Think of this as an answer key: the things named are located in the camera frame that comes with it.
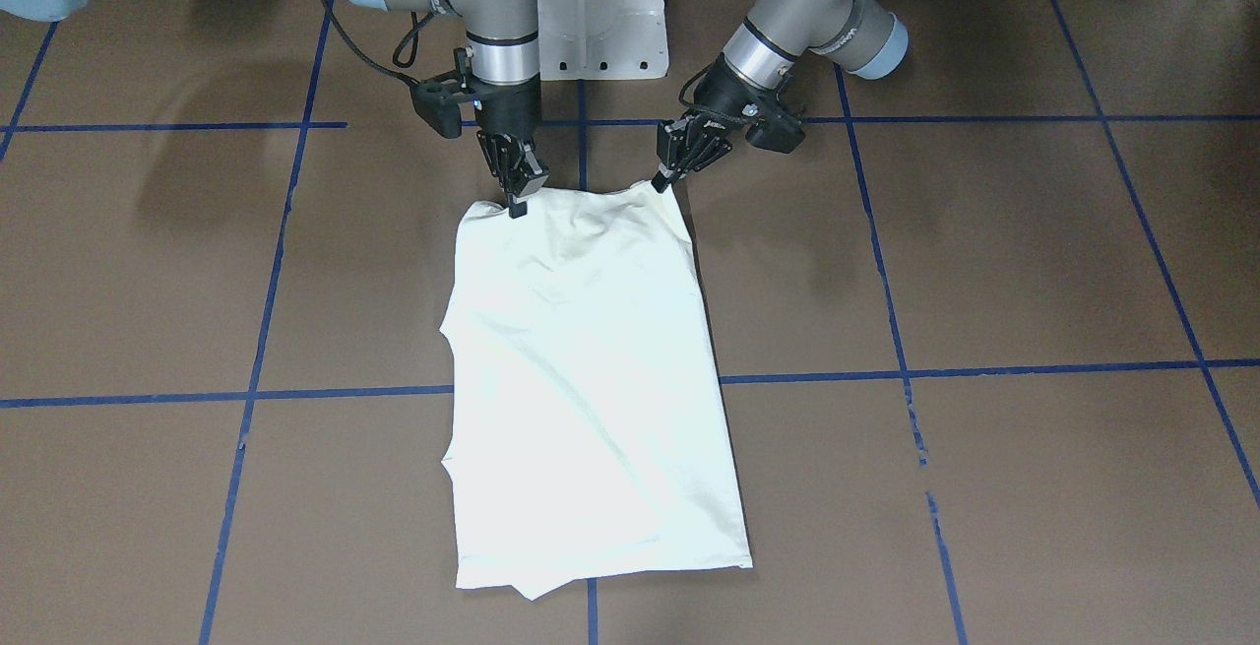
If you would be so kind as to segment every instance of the white cloth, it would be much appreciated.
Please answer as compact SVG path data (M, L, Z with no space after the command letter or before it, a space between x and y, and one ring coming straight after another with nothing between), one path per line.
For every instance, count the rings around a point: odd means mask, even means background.
M478 202L442 334L459 588L752 568L673 191L541 190L520 219Z

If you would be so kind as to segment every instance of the blue tape grid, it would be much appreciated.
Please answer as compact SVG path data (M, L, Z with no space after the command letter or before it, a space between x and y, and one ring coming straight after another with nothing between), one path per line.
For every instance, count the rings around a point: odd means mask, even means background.
M335 0L329 0L329 8ZM253 421L253 408L257 402L258 382L262 377L262 359L267 350L267 334L271 331L271 312L276 305L276 290L280 286L280 271L285 260L285 233L289 228L289 214L294 209L294 191L306 155L306 137L310 135L311 111L315 107L315 89L319 88L319 72L324 63L324 45L328 43L330 18L324 13L319 40L315 44L315 60L311 63L310 84L306 87L306 107L302 111L302 126L297 135L297 150L294 152L294 166L289 173L289 191L285 195L285 210L280 215L280 232L276 236L276 253L271 262L271 281L267 285L267 299L262 307L262 321L258 326L258 345L249 372L249 389L246 396L244 412L241 416L241 430L237 436L236 457L232 462L232 477L228 481L228 495L223 505L223 524L219 528L219 543L214 553L214 567L210 571L210 586L205 595L205 612L202 616L202 631L198 645L209 645L210 631L214 627L214 611L219 602L219 586L223 582L223 564L228 554L228 539L232 535L232 518L236 515L236 501L241 489L241 474L244 470L244 457L248 448L249 426Z
M1164 286L1168 286L1168 295L1173 300L1173 305L1176 305L1177 316L1181 319L1182 328L1186 331L1186 339L1189 341L1194 353L1194 359L1198 363L1198 370L1202 372L1203 383L1207 385L1207 391L1212 397L1212 403L1216 404L1216 413L1221 418L1221 426L1223 426L1225 433L1230 438L1230 445L1234 446L1234 456L1237 457L1239 467L1242 469L1242 476L1251 488L1252 500L1255 500L1256 506L1260 508L1260 485L1256 484L1255 471L1251 470L1251 462L1247 460L1241 440L1239 440L1237 430L1234 428L1234 421L1230 420L1230 412L1225 408L1225 402L1221 399L1220 391L1216 388L1216 380L1212 377L1212 370L1207 359L1203 357L1203 348L1198 343L1198 336L1194 335L1194 328L1189 322L1189 314L1186 312L1186 307L1182 304L1181 294L1178 294L1177 285L1173 282L1172 273L1168 271L1168 263L1164 262L1164 254L1159 249L1159 242L1155 238L1155 232L1150 227L1145 209L1143 209L1142 200L1138 197L1138 188L1134 186L1133 178L1129 174L1129 166L1125 165L1124 156L1120 155L1120 146L1115 142L1115 135L1111 134L1111 123L1102 112L1102 103L1099 101L1099 94L1094 89L1094 83L1092 79L1090 79L1089 71L1085 69L1085 60L1081 57L1080 49L1076 48L1076 40L1072 38L1071 29L1067 26L1067 18L1063 16L1058 0L1050 0L1050 5L1053 8L1055 18L1058 20L1058 26L1062 30L1063 39L1067 40L1067 48L1072 52L1072 60L1076 62L1076 67L1081 72L1081 81L1085 83L1086 92L1090 93L1090 101L1094 102L1094 111L1097 112L1100 123L1102 125L1102 132L1106 134L1108 146L1111 147L1111 155L1115 156L1116 169L1120 170L1120 178L1124 181L1125 190L1129 191L1129 200L1133 202L1133 210L1138 214L1138 222L1142 223L1142 232L1147 236L1147 242L1150 246L1150 253L1154 256L1155 263L1159 265L1159 273L1164 278Z
M854 166L858 175L858 186L862 191L863 209L866 210L871 229L872 251L876 265L885 287L885 299L888 310L890 330L897 353L897 370L872 370L872 372L806 372L805 374L770 374L770 375L727 375L721 377L722 384L777 384L777 383L806 383L806 382L864 382L864 380L900 380L906 394L907 411L916 447L920 451L920 464L927 465L926 446L917 426L917 416L914 411L912 380L941 379L941 377L1013 377L1037 374L1084 374L1085 372L1168 372L1168 370L1198 370L1216 406L1221 423L1234 447L1235 456L1247 480L1256 504L1260 505L1260 486L1244 451L1234 427L1231 417L1221 399L1220 391L1212 377L1212 368L1260 368L1260 358L1240 359L1206 359L1194 334L1188 312L1182 304L1176 282L1168 271L1164 256L1160 251L1153 228L1148 222L1145 210L1138 190L1134 186L1131 175L1125 165L1115 136L1111 132L1114 121L1144 121L1144 123L1221 123L1221 121L1260 121L1260 115L1106 115L1102 111L1092 81L1085 67L1084 58L1076 48L1075 39L1068 29L1058 0L1050 0L1062 35L1071 49L1081 79L1087 89L1095 115L1004 115L1004 116L858 116L849 110L848 94L844 89L842 77L838 76L838 92L840 94L844 115L842 116L814 116L806 117L806 123L814 125L844 125L850 141ZM212 569L210 587L207 595L207 606L202 622L199 645L208 645L210 630L214 620L214 610L218 601L218 590L222 583L223 566L227 556L228 539L231 535L232 517L234 514L236 498L241 484L241 474L244 466L247 438L252 422L253 408L261 399L326 399L350 397L394 397L396 394L450 394L452 385L375 385L372 388L328 388L328 389L295 389L295 391L261 391L258 383L262 370L262 359L266 353L267 334L270 330L271 312L275 305L276 290L280 281L280 272L284 261L284 242L287 228L289 214L292 210L292 197L296 190L302 156L305 155L306 137L311 128L346 128L345 121L314 121L311 120L315 92L319 84L319 72L323 63L323 54L328 39L329 21L325 20L320 29L319 43L316 44L315 60L311 67L311 79L307 88L306 107L301 121L241 121L239 123L68 123L68 125L21 125L21 115L34 88L40 67L48 53L53 37L57 31L57 23L48 26L40 43L39 52L32 63L32 69L23 87L21 97L13 111L8 125L3 126L0 137L0 160L4 160L13 137L18 134L111 134L111 132L154 132L154 130L170 130L170 132L212 132L212 130L270 130L292 128L299 130L297 150L294 156L294 165L290 174L289 191L285 202L285 210L281 218L280 232L276 242L276 251L272 262L271 282L267 290L267 299L263 306L262 321L258 331L258 344L256 358L251 372L248 391L207 391L207 393L184 394L103 394L102 397L50 397L50 398L13 398L0 399L0 408L35 408L35 407L89 407L106 406L107 403L190 403L190 402L244 402L241 430L238 435L237 454L233 461L232 477L228 485L228 495L224 503L224 518L219 532L219 543L215 553L214 567ZM654 126L656 120L590 120L586 115L586 83L577 83L578 115L576 120L548 120L544 126L573 126L578 130L578 185L582 190L588 186L587 179L587 128L590 126ZM1129 193L1134 213L1142 223L1148 244L1159 267L1164 285L1177 309L1187 340L1193 350L1193 359L1169 359L1169 362L1153 363L1076 363L1076 365L1024 365L1024 367L989 367L989 368L908 368L905 350L901 343L900 328L896 321L896 309L893 304L892 287L888 281L887 268L883 263L882 249L878 242L878 231L874 213L871 205L866 186L866 175L862 166L861 151L856 126L871 123L1099 123L1102 125L1108 144L1111 147L1116 166ZM941 530L940 506L936 498L926 494L932 529L937 542L937 551L941 561L941 569L945 577L946 592L950 608L955 621L956 636L960 645L966 645L966 629L964 626L958 587L954 581L953 567L949 558L949 547ZM598 587L597 579L587 579L587 639L590 645L598 642Z

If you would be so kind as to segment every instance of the silver metal cylinder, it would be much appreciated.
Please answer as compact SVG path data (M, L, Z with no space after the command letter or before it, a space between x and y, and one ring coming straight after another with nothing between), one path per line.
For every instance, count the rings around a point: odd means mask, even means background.
M469 37L472 74L485 83L523 83L539 72L538 37L527 43L488 43Z
M770 44L753 34L748 21L745 21L735 34L731 35L722 54L731 69L748 83L755 83L761 88L775 88L791 69L796 57L784 57L788 52L775 52Z

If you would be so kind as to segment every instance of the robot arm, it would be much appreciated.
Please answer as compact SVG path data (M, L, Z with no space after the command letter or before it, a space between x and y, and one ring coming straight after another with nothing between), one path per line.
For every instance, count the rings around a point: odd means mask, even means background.
M480 128L478 142L508 199L509 214L525 214L525 198L538 191L548 175L533 139L542 120L538 0L350 1L387 11L464 18L467 45L455 50L455 69L427 81L410 79L412 103L442 137L459 137L459 106L471 102Z
M660 121L653 184L664 191L731 150L728 135L747 128L751 146L791 152L805 139L781 93L809 49L840 69L878 79L908 48L905 25L876 0L757 0L717 60L701 71L693 102L679 120Z

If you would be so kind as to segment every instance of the brown floor tile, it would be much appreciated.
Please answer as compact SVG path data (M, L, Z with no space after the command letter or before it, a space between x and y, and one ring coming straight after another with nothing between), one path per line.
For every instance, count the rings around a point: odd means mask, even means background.
M319 0L92 0L49 47L23 123L301 120Z
M669 37L669 76L645 81L593 81L587 84L593 120L665 120L678 117L682 88L702 67L709 66L757 0L665 0ZM806 115L840 112L832 64L808 54L793 68L795 81L785 101L805 106Z
M1212 377L1251 471L1260 470L1260 368L1217 368Z
M0 411L0 640L194 642L239 403Z
M407 121L314 130L294 197L266 389L451 380L437 333L454 283L455 231L476 200L501 202L476 141L403 132ZM576 134L541 128L558 174Z
M649 178L650 135L591 128L592 190ZM723 374L897 367L843 126L810 126L793 156L740 142L683 186Z
M901 385L723 394L755 568L600 579L600 641L953 641Z
M1257 357L1260 123L1113 128L1203 353Z
M1191 357L1101 126L858 137L911 367Z
M585 583L455 588L450 435L450 397L261 403L214 641L585 641Z
M1260 115L1260 0L1058 0L1108 115Z
M845 79L853 115L1094 115L1050 0L878 0L910 29L886 79Z
M1256 504L1200 372L915 384L976 645L1244 644Z
M19 134L0 174L6 397L243 391L297 134Z
M0 125L9 125L47 31L48 23L19 20L0 11L0 45L4 47L4 57L0 57Z

